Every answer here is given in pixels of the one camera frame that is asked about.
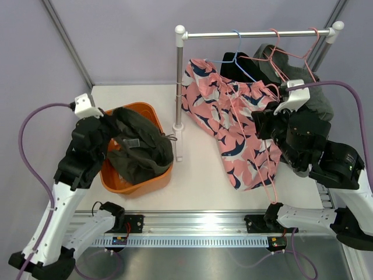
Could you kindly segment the olive green shorts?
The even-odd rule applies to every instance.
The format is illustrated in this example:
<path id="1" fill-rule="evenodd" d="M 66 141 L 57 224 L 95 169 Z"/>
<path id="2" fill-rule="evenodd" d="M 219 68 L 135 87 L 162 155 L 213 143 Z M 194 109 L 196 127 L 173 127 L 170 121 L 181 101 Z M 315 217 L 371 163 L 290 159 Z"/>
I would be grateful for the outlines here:
<path id="1" fill-rule="evenodd" d="M 112 115 L 120 130 L 114 138 L 119 149 L 107 158 L 118 174 L 132 185 L 164 174 L 174 161 L 172 136 L 129 108 L 116 108 Z"/>

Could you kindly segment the blue wire hanger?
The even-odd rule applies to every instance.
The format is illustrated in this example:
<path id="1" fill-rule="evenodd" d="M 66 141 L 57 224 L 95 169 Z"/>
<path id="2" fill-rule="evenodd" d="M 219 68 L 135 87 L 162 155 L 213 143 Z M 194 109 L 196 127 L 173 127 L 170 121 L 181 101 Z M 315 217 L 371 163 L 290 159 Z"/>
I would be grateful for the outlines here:
<path id="1" fill-rule="evenodd" d="M 232 30 L 232 32 L 236 33 L 238 35 L 238 38 L 239 38 L 238 47 L 237 47 L 237 50 L 234 53 L 233 58 L 230 61 L 216 61 L 216 60 L 210 60 L 210 59 L 207 59 L 207 61 L 213 62 L 213 63 L 218 63 L 218 64 L 235 64 L 246 77 L 250 78 L 251 81 L 256 82 L 256 80 L 251 75 L 246 73 L 246 71 L 239 65 L 239 63 L 237 61 L 238 53 L 240 51 L 240 47 L 241 47 L 241 43 L 242 43 L 242 37 L 241 37 L 238 30 Z"/>

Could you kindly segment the aluminium mounting rail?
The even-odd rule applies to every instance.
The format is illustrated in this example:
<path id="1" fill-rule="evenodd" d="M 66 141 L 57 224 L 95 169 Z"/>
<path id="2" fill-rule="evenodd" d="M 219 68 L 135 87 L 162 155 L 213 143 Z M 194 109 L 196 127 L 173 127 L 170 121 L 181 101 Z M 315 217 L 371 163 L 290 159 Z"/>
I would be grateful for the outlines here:
<path id="1" fill-rule="evenodd" d="M 261 212 L 148 212 L 125 214 L 131 234 L 154 235 L 280 235 L 300 233 L 336 236 L 332 209 L 280 209 L 271 220 Z"/>

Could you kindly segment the orange plastic laundry basket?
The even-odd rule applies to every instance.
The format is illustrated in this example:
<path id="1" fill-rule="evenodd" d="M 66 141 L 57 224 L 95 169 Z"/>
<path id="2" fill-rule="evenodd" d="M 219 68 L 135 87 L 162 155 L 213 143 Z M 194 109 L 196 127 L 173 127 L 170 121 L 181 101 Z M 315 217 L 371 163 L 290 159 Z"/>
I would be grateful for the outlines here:
<path id="1" fill-rule="evenodd" d="M 154 110 L 154 108 L 145 102 L 136 102 L 130 103 L 126 106 L 122 106 L 128 109 L 131 109 L 142 116 L 149 119 L 155 126 L 157 126 L 161 132 L 164 133 L 158 116 Z M 112 115 L 113 111 L 108 110 L 107 114 Z M 115 142 L 114 138 L 110 141 L 108 146 L 108 152 L 112 151 L 113 149 L 118 150 L 119 145 Z M 127 195 L 129 197 L 138 197 L 161 188 L 164 188 L 170 181 L 171 178 L 171 171 L 173 168 L 173 163 L 171 164 L 170 168 L 162 175 L 145 181 L 144 183 L 132 185 L 124 180 L 118 172 L 113 168 L 109 159 L 107 158 L 102 166 L 100 171 L 100 179 L 101 183 L 103 184 L 104 188 L 108 191 L 116 194 Z"/>

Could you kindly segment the black shorts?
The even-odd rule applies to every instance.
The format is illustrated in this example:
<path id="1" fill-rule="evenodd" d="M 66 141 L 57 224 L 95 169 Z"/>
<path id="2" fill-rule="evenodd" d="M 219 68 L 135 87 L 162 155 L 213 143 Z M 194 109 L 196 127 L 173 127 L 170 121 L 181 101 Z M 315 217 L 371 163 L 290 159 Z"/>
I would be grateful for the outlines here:
<path id="1" fill-rule="evenodd" d="M 234 56 L 233 52 L 224 54 L 223 61 L 230 61 Z M 251 75 L 257 82 L 262 81 L 264 85 L 272 83 L 272 81 L 260 70 L 256 63 L 251 59 L 244 58 L 247 55 L 244 52 L 238 53 L 237 61 L 239 65 Z M 220 75 L 236 82 L 252 83 L 250 78 L 246 77 L 235 64 L 221 64 Z"/>

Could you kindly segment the metal clothes rack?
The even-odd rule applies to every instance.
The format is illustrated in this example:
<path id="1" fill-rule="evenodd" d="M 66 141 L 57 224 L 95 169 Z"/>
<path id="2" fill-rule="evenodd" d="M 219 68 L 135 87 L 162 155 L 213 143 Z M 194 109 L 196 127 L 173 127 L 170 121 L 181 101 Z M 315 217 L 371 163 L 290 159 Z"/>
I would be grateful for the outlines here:
<path id="1" fill-rule="evenodd" d="M 320 37 L 325 36 L 326 42 L 332 46 L 336 41 L 338 35 L 344 29 L 344 23 L 337 21 L 332 24 L 332 27 L 318 30 Z M 315 36 L 315 33 L 308 30 L 294 30 L 294 31 L 278 31 L 280 38 L 282 37 L 308 37 Z M 273 31 L 239 31 L 242 39 L 248 38 L 269 38 L 276 37 Z M 230 32 L 215 32 L 215 33 L 190 33 L 186 31 L 183 25 L 175 27 L 175 45 L 176 45 L 176 92 L 175 92 L 175 121 L 173 124 L 173 131 L 176 137 L 175 143 L 175 159 L 180 162 L 183 160 L 183 143 L 182 143 L 182 132 L 184 125 L 181 118 L 181 92 L 182 92 L 182 71 L 183 71 L 183 50 L 184 42 L 187 40 L 194 39 L 234 39 L 238 38 L 238 35 L 232 31 Z"/>

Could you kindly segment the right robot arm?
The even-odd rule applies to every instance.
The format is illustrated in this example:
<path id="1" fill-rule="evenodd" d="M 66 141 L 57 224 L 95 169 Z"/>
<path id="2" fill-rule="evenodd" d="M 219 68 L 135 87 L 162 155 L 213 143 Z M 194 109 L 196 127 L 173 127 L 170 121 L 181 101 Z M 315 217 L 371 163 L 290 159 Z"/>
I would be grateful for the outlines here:
<path id="1" fill-rule="evenodd" d="M 344 203 L 337 209 L 302 209 L 277 202 L 263 216 L 271 232 L 303 229 L 334 236 L 356 250 L 372 251 L 372 191 L 358 152 L 328 139 L 331 124 L 315 113 L 272 109 L 252 114 L 256 136 L 272 140 L 296 173 L 332 190 Z"/>

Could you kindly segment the aluminium frame post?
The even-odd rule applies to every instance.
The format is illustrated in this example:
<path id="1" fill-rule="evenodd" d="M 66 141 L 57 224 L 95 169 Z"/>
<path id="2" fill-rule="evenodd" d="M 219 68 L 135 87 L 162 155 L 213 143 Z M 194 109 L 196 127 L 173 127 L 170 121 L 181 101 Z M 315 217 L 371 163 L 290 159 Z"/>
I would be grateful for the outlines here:
<path id="1" fill-rule="evenodd" d="M 78 52 L 76 51 L 75 46 L 62 22 L 61 17 L 59 16 L 54 4 L 50 0 L 41 0 L 41 5 L 45 9 L 48 17 L 50 18 L 52 25 L 55 27 L 57 34 L 59 35 L 60 39 L 62 40 L 63 45 L 65 46 L 71 60 L 75 64 L 76 69 L 78 70 L 79 74 L 81 75 L 83 81 L 85 82 L 86 86 L 89 89 L 92 89 L 94 86 L 94 82 L 90 77 L 86 67 L 84 66 Z"/>
<path id="2" fill-rule="evenodd" d="M 334 22 L 337 22 L 341 19 L 342 14 L 348 6 L 349 2 L 349 0 L 336 1 L 336 4 L 334 5 L 332 12 L 330 13 L 326 23 L 324 24 L 325 28 L 332 27 L 332 24 L 334 24 Z M 326 42 L 326 37 L 320 37 L 315 47 L 310 52 L 309 57 L 307 58 L 307 64 L 312 72 L 318 71 L 329 49 L 330 45 Z"/>

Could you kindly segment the grey green shorts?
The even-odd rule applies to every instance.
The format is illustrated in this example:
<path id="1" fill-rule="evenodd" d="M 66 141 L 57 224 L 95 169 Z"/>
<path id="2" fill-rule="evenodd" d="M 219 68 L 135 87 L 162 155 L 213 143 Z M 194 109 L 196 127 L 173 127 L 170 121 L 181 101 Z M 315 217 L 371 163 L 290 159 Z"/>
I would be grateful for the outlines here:
<path id="1" fill-rule="evenodd" d="M 304 83 L 312 83 L 314 82 L 308 72 L 307 69 L 292 66 L 289 64 L 289 56 L 288 61 L 284 63 L 284 66 L 281 66 L 285 74 L 289 77 L 290 80 L 301 79 Z M 319 81 L 318 76 L 314 74 L 316 81 Z M 324 121 L 331 121 L 334 117 L 334 111 L 332 106 L 328 100 L 328 98 L 324 95 L 321 87 L 311 87 L 309 88 L 310 92 L 310 99 L 306 102 L 306 106 L 311 111 L 314 111 L 318 114 L 318 117 Z"/>

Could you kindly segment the right aluminium frame post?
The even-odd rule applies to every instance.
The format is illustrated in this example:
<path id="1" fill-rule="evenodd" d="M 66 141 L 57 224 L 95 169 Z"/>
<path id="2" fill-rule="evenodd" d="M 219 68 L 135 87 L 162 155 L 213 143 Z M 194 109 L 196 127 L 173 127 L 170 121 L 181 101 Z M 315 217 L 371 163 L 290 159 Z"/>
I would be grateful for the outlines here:
<path id="1" fill-rule="evenodd" d="M 332 27 L 332 24 L 334 24 L 334 22 L 337 22 L 341 19 L 342 14 L 348 6 L 349 2 L 349 0 L 336 1 L 336 4 L 334 5 L 332 12 L 330 13 L 326 23 L 324 24 L 325 28 Z M 318 71 L 329 49 L 330 45 L 326 42 L 326 37 L 320 37 L 315 47 L 310 52 L 309 57 L 307 58 L 307 64 L 312 72 Z"/>

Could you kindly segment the pink shark print shorts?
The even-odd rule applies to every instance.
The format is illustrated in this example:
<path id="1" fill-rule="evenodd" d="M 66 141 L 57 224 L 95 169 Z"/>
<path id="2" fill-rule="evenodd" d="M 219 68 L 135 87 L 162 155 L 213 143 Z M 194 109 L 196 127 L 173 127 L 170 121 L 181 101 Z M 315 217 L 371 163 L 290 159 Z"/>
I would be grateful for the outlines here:
<path id="1" fill-rule="evenodd" d="M 271 186 L 281 151 L 256 137 L 252 113 L 275 95 L 262 81 L 244 83 L 221 76 L 212 62 L 190 59 L 182 78 L 181 108 L 218 144 L 231 185 L 239 191 Z"/>

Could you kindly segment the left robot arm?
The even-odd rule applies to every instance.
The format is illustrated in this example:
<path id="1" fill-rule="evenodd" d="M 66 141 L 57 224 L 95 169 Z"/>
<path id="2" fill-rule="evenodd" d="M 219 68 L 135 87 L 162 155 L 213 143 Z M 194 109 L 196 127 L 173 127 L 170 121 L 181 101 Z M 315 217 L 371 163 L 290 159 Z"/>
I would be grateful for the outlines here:
<path id="1" fill-rule="evenodd" d="M 65 237 L 77 207 L 102 168 L 110 140 L 119 133 L 111 115 L 77 122 L 54 176 L 52 200 L 28 245 L 9 257 L 10 266 L 20 273 L 31 273 L 35 279 L 68 279 L 76 260 L 96 238 L 124 228 L 123 207 L 105 202 L 69 239 Z"/>

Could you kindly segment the left aluminium frame post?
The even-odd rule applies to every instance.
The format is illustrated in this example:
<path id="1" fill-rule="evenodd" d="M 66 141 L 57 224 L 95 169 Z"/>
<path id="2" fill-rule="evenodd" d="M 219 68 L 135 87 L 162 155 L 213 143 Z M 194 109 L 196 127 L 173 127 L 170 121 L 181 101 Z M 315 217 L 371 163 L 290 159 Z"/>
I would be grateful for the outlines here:
<path id="1" fill-rule="evenodd" d="M 52 25 L 55 27 L 57 34 L 59 35 L 60 39 L 62 40 L 63 45 L 65 46 L 71 60 L 75 64 L 76 69 L 78 70 L 79 74 L 81 75 L 83 81 L 85 82 L 86 86 L 89 89 L 92 89 L 94 86 L 94 82 L 90 77 L 86 67 L 84 66 L 78 52 L 76 51 L 75 46 L 62 22 L 61 17 L 59 16 L 54 4 L 50 0 L 41 0 L 41 5 L 45 9 L 48 17 L 50 18 Z"/>

